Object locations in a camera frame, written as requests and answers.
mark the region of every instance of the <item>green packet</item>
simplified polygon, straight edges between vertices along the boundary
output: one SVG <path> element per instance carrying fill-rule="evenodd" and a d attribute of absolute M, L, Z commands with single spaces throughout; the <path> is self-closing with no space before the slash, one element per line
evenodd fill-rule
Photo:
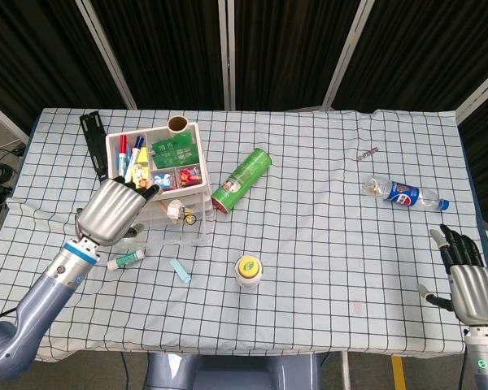
<path fill-rule="evenodd" d="M 180 149 L 155 152 L 154 163 L 158 169 L 198 164 L 197 145 L 192 144 Z"/>
<path fill-rule="evenodd" d="M 188 132 L 183 132 L 177 134 L 166 140 L 158 141 L 152 144 L 152 149 L 157 153 L 164 153 L 169 150 L 179 149 L 184 146 L 192 145 L 194 141 L 192 140 L 192 134 Z"/>

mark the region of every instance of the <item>blue ring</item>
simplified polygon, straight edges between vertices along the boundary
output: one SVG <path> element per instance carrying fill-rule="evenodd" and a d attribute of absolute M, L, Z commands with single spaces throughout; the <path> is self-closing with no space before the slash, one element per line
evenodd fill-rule
<path fill-rule="evenodd" d="M 64 249 L 68 250 L 71 254 L 75 254 L 76 256 L 82 258 L 86 262 L 89 262 L 90 264 L 94 265 L 96 264 L 97 260 L 91 256 L 89 256 L 85 252 L 81 252 L 78 248 L 75 248 L 67 243 L 63 246 Z"/>

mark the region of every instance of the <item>small jar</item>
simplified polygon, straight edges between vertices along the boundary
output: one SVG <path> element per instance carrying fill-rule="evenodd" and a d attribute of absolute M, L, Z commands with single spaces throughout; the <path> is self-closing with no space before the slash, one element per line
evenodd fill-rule
<path fill-rule="evenodd" d="M 235 264 L 235 278 L 243 288 L 253 288 L 262 278 L 262 263 L 253 256 L 242 256 Z"/>

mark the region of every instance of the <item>desk organizer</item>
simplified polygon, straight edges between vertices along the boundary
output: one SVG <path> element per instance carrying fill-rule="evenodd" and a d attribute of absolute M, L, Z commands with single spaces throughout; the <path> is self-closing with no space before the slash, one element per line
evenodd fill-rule
<path fill-rule="evenodd" d="M 134 145 L 138 136 L 144 137 L 141 154 L 146 151 L 146 160 L 150 170 L 150 181 L 155 175 L 167 173 L 176 177 L 177 189 L 163 191 L 160 195 L 153 197 L 141 213 L 138 215 L 134 224 L 142 223 L 145 230 L 137 237 L 123 240 L 124 246 L 129 249 L 147 248 L 149 246 L 160 246 L 165 244 L 182 245 L 201 245 L 207 241 L 207 235 L 212 232 L 215 213 L 211 205 L 210 182 L 204 158 L 203 145 L 199 136 L 198 124 L 190 123 L 186 130 L 192 136 L 193 145 L 197 146 L 198 163 L 178 167 L 159 168 L 154 161 L 155 152 L 152 145 L 159 141 L 170 139 L 167 127 L 146 128 L 132 132 L 118 132 L 109 134 L 106 138 L 108 177 L 115 178 L 119 175 L 117 164 L 117 147 L 120 144 L 120 137 L 127 136 L 127 142 Z M 201 182 L 190 186 L 181 186 L 180 174 L 185 168 L 198 167 L 201 173 Z M 166 215 L 165 210 L 168 204 L 174 199 L 180 200 L 185 207 L 191 209 L 195 215 L 196 223 L 189 225 L 183 221 L 174 223 Z"/>

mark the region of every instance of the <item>bottle label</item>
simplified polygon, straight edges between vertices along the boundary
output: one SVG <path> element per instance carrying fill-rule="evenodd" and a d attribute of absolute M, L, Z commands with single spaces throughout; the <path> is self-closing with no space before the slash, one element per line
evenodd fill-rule
<path fill-rule="evenodd" d="M 409 185 L 392 183 L 388 200 L 404 206 L 414 206 L 420 198 L 420 189 Z"/>

